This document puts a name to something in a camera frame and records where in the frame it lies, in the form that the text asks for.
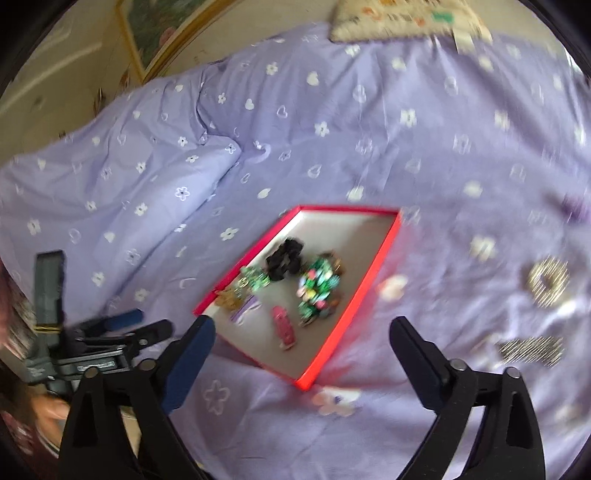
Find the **purple object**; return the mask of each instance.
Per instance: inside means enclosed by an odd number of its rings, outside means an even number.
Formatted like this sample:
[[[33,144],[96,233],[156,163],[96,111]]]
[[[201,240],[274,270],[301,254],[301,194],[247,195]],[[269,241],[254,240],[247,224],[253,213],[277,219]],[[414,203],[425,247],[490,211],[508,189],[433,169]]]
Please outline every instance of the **purple object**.
[[[567,195],[562,201],[562,209],[568,216],[567,222],[591,223],[591,207],[582,197]]]
[[[591,433],[591,329],[584,312],[541,312],[521,272],[563,238],[561,258],[591,257],[586,229],[543,221],[555,213],[548,195],[591,187],[583,76],[503,35],[459,55],[443,35],[354,47],[328,32],[303,26],[155,79],[61,141],[19,155],[0,170],[3,263],[31,298],[35,254],[63,249],[69,322],[139,308],[145,323],[168,318],[180,335],[216,279],[284,210],[402,207],[405,225],[381,275],[406,275],[404,295],[364,302],[318,377],[330,398],[328,385],[362,390],[355,415],[322,415],[312,395],[218,341],[171,415],[188,450],[217,480],[391,479],[433,421],[388,344],[385,326],[406,313],[425,339],[484,370],[498,361],[481,348],[491,333],[567,328],[583,347],[550,380],[526,373],[547,478],[558,479]],[[262,162],[255,141],[269,152]],[[577,268],[591,280],[586,262]],[[564,406],[582,413],[560,420]],[[449,478],[469,450],[464,443]]]
[[[261,301],[254,295],[248,297],[248,299],[242,304],[242,307],[232,313],[230,316],[230,321],[232,323],[236,323],[236,325],[241,325],[244,322],[244,316],[249,312],[254,312],[261,308]]]

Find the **bed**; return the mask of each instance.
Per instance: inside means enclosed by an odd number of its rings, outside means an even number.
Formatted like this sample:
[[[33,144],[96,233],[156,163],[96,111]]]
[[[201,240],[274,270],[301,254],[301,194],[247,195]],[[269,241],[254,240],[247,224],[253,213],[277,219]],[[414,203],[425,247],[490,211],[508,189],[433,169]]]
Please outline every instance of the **bed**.
[[[496,342],[566,339],[552,369],[520,365],[559,478],[591,430],[590,231],[560,208],[589,187],[583,77],[509,37],[459,54],[447,37],[333,44],[328,29],[153,80],[13,158],[0,170],[2,261],[30,295],[35,253],[63,249],[70,324],[140,308],[180,336],[291,207],[399,207],[399,237],[313,389],[219,339],[172,416],[189,451],[217,480],[395,478],[433,420],[389,347],[402,314],[448,358],[488,371],[504,368]],[[571,283],[540,309],[524,277],[548,255],[569,262]]]

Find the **patterned pillowcase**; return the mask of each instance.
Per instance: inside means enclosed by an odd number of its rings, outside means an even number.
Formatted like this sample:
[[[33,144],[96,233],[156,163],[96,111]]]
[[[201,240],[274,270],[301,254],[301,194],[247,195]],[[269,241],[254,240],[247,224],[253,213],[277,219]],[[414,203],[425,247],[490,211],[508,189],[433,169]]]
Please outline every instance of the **patterned pillowcase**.
[[[452,34],[491,41],[491,33],[466,0],[340,0],[332,41],[354,42]]]

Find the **gold hair clip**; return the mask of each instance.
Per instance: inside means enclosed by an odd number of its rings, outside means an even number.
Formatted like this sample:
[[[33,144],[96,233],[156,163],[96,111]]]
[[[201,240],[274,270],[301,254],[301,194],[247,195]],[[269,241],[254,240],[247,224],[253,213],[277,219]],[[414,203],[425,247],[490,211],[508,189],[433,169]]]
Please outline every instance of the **gold hair clip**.
[[[558,301],[566,290],[570,274],[565,262],[548,257],[536,263],[527,279],[535,302],[544,309]]]

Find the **picture frame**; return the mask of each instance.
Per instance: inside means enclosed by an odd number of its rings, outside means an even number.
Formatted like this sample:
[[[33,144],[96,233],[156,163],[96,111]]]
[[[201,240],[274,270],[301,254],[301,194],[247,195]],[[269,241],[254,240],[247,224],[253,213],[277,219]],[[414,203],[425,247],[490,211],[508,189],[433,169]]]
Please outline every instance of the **picture frame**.
[[[142,84],[239,0],[118,0],[119,26]]]

